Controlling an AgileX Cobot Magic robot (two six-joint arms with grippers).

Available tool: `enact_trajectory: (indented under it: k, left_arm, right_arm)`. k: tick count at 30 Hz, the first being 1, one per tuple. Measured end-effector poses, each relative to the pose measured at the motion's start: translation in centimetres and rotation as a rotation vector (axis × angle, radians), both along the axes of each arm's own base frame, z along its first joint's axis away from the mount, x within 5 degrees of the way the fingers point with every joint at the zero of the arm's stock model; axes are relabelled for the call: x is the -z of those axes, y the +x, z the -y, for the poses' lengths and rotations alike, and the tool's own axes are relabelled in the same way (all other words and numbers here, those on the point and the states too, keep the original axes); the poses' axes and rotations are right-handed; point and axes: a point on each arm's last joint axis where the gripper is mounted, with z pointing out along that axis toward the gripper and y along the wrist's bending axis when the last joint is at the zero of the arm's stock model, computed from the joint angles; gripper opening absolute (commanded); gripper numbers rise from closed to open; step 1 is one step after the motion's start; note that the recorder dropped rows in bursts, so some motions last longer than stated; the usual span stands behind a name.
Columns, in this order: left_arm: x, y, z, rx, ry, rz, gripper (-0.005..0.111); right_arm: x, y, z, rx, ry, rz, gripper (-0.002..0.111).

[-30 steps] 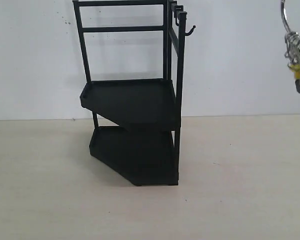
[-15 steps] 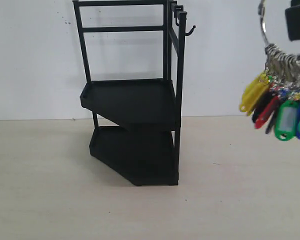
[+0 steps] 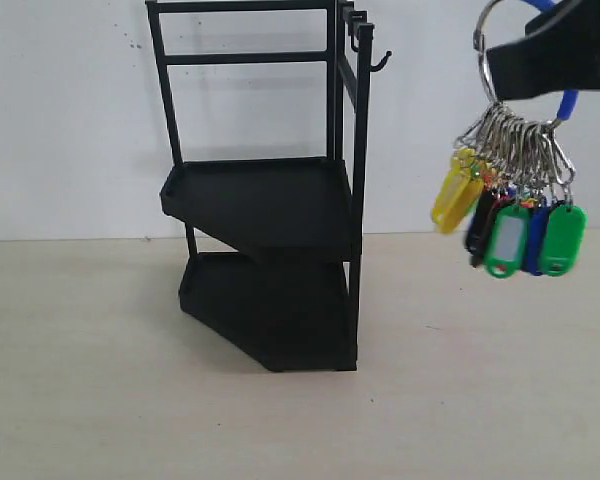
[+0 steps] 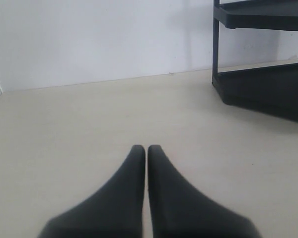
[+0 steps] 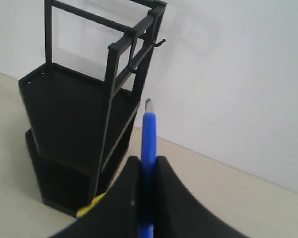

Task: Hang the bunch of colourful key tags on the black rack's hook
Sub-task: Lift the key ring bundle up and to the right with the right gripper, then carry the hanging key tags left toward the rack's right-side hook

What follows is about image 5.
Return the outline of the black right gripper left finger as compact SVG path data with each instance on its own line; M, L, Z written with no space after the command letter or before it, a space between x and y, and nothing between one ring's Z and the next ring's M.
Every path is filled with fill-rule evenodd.
M136 238L140 160L131 156L104 197L54 238Z

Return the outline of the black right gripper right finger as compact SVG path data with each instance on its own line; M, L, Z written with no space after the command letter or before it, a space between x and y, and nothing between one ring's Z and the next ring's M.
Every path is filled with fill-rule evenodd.
M153 236L155 238L242 238L243 234L204 207L181 182L167 158L154 169Z

